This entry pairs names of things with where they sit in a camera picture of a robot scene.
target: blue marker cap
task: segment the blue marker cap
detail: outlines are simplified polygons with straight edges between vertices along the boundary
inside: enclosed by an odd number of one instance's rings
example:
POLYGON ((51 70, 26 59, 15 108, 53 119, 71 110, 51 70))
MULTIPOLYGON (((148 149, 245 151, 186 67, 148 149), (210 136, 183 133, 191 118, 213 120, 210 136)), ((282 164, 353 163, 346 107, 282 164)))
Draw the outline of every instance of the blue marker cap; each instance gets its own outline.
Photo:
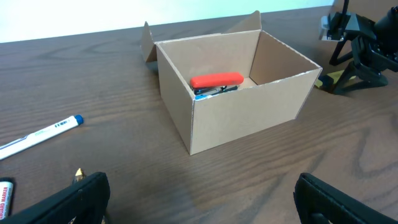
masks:
POLYGON ((80 114, 75 115, 75 119, 79 125, 81 125, 85 122, 85 120, 83 120, 83 117, 80 114))

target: white wall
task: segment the white wall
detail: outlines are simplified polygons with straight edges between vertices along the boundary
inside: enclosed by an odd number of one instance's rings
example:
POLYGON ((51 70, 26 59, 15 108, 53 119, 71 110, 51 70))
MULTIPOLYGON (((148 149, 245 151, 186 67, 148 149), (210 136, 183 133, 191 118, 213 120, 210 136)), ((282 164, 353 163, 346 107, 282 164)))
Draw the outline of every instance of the white wall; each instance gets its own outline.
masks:
POLYGON ((333 0, 0 0, 0 42, 140 27, 144 21, 155 25, 332 4, 333 0))

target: table surface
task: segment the table surface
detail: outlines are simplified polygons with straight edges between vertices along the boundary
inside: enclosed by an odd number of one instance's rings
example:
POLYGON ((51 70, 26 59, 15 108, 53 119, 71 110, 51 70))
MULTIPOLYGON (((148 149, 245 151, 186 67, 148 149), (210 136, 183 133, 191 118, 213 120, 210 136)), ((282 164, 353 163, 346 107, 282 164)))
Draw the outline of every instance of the table surface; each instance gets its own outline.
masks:
MULTIPOLYGON (((332 72, 317 40, 330 7, 262 15, 263 29, 332 72)), ((156 40, 222 32, 242 17, 154 26, 156 40)), ((0 44, 0 145, 82 114, 84 125, 0 161, 14 213, 105 172, 115 223, 299 223, 301 172, 398 218, 398 78, 335 96, 312 90, 298 118, 189 156, 141 57, 142 28, 0 44)))

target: whiteboard marker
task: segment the whiteboard marker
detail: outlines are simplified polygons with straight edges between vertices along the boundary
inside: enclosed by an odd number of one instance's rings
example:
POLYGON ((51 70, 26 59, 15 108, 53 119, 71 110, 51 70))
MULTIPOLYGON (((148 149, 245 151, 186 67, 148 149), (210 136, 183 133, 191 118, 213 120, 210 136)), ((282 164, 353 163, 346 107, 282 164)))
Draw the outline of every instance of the whiteboard marker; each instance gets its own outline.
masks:
POLYGON ((0 178, 0 220, 8 216, 13 188, 14 184, 12 183, 12 178, 0 178))
POLYGON ((15 153, 21 152, 81 124, 83 124, 83 117, 81 117, 81 115, 70 116, 63 121, 41 129, 40 131, 36 131, 35 133, 0 146, 0 160, 14 155, 15 153))

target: open cardboard box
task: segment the open cardboard box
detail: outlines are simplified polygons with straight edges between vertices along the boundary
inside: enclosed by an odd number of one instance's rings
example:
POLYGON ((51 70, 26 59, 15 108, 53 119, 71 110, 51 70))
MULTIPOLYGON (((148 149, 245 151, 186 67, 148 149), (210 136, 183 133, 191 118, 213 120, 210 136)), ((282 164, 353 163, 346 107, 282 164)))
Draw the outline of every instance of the open cardboard box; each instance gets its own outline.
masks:
POLYGON ((191 155, 295 119, 322 70, 262 31, 259 11, 222 34, 160 42, 145 23, 141 49, 158 61, 160 94, 191 155), (196 100, 191 77, 219 72, 244 82, 196 100))

